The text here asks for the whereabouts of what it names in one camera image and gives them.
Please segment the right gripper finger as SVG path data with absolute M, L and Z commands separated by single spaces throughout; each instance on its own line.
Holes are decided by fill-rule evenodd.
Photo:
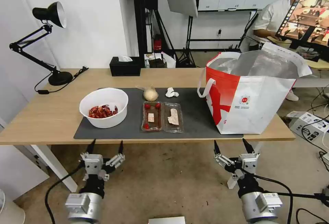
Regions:
M 216 140 L 214 140 L 214 160 L 223 168 L 233 165 L 233 162 L 229 158 L 221 154 Z
M 258 153 L 258 152 L 256 153 L 253 146 L 251 144 L 249 144 L 246 139 L 243 138 L 242 142 L 243 142 L 246 152 L 247 152 L 246 154 L 242 155 L 242 158 L 258 158 L 259 157 L 260 153 Z

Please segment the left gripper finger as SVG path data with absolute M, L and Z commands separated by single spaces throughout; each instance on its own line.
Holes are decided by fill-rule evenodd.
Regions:
M 118 154 L 112 157 L 109 161 L 105 163 L 107 167 L 117 169 L 125 161 L 125 155 L 123 153 L 123 141 L 121 141 Z
M 85 152 L 81 153 L 81 158 L 82 158 L 82 160 L 85 160 L 85 158 L 87 158 L 88 155 L 90 155 L 90 154 L 93 153 L 95 143 L 96 143 L 96 139 L 94 139 L 94 140 L 93 140 L 93 141 L 87 146 Z

